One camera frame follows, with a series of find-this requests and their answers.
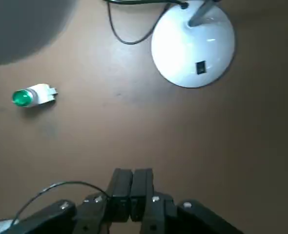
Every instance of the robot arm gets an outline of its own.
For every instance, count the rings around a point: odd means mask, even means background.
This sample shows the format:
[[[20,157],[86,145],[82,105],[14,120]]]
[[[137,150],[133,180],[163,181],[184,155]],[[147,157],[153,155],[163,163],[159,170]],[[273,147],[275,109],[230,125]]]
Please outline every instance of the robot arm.
[[[3,234],[108,234],[112,222],[141,222],[140,234],[243,234],[197,202],[175,205],[154,190],[151,169],[116,169],[103,193],[76,205],[60,200],[12,226]]]

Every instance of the wire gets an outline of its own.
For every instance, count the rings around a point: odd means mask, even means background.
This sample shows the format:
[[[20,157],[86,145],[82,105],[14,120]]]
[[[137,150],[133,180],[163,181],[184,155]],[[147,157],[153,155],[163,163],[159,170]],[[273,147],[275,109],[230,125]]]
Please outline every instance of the wire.
[[[111,27],[111,30],[113,31],[113,34],[115,35],[115,37],[117,38],[118,41],[120,41],[123,44],[126,45],[136,45],[141,43],[142,41],[146,40],[147,38],[149,38],[149,36],[154,32],[154,29],[158,23],[158,21],[160,20],[160,18],[164,15],[164,13],[170,8],[171,4],[167,3],[163,9],[163,11],[161,12],[161,14],[159,15],[158,19],[156,20],[156,22],[154,23],[154,25],[151,27],[151,29],[139,40],[136,41],[125,41],[123,40],[116,32],[114,23],[113,23],[113,19],[112,19],[112,15],[111,15],[111,7],[110,7],[110,3],[107,2],[107,9],[108,9],[108,18],[109,18],[109,24]]]
[[[150,4],[150,3],[173,3],[178,4],[181,7],[186,7],[188,5],[187,2],[181,2],[179,0],[104,0],[113,4],[120,5],[139,5],[139,4]]]
[[[10,225],[10,228],[15,224],[16,220],[19,218],[19,216],[21,215],[21,213],[34,201],[36,200],[39,196],[43,195],[44,193],[56,188],[56,187],[59,187],[59,186],[62,186],[62,185],[66,185],[66,184],[80,184],[80,185],[84,185],[84,186],[88,186],[88,187],[91,187],[93,189],[96,189],[98,191],[100,191],[103,195],[105,195],[107,198],[110,198],[110,196],[104,191],[102,190],[101,188],[93,185],[93,184],[89,184],[89,183],[86,183],[86,182],[83,182],[83,181],[64,181],[64,182],[58,182],[58,183],[55,183],[55,184],[52,184],[50,185],[49,187],[43,189],[41,192],[39,192],[37,195],[35,195],[33,198],[31,198],[23,207],[21,207],[21,209],[16,213],[11,225]]]

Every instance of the brown table surface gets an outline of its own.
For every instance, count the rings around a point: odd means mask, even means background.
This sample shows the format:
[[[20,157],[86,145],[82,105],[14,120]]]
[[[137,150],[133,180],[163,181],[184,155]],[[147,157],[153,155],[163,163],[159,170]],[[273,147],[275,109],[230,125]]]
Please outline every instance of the brown table surface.
[[[0,218],[60,180],[106,188],[116,167],[152,167],[155,188],[194,198],[246,233],[288,233],[288,4],[223,1],[237,31],[230,71],[184,89],[154,66],[150,39],[113,36],[101,0],[0,1]],[[113,6],[119,34],[142,36],[162,4]],[[38,83],[55,105],[22,109]],[[77,186],[39,199],[80,202]],[[139,225],[114,225],[113,233]]]

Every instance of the screw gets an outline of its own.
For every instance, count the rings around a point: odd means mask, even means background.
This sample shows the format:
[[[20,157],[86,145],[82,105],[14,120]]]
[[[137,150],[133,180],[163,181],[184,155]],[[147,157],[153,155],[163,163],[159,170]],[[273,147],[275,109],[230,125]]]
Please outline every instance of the screw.
[[[156,201],[159,201],[160,198],[159,198],[158,196],[153,196],[153,197],[152,197],[152,200],[153,200],[153,202],[156,202]]]
[[[64,209],[66,209],[68,206],[69,206],[69,203],[68,203],[68,202],[64,202],[64,203],[60,206],[60,208],[61,208],[62,210],[64,210]]]
[[[98,196],[97,198],[94,199],[94,201],[95,201],[96,203],[98,203],[98,202],[103,201],[103,198],[102,198],[102,196]]]
[[[184,208],[191,208],[192,204],[190,202],[183,203]]]

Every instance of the desk lamp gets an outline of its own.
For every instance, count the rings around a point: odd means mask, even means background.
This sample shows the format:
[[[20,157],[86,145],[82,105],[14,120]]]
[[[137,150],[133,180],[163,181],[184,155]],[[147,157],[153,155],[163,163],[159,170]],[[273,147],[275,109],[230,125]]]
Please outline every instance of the desk lamp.
[[[181,87],[197,88],[214,82],[228,69],[235,51],[235,34],[227,15],[216,5],[220,0],[105,1],[118,4],[177,4],[166,8],[151,30],[153,60],[161,75],[170,82]],[[119,41],[135,44],[118,37],[109,6],[108,13],[112,30]]]

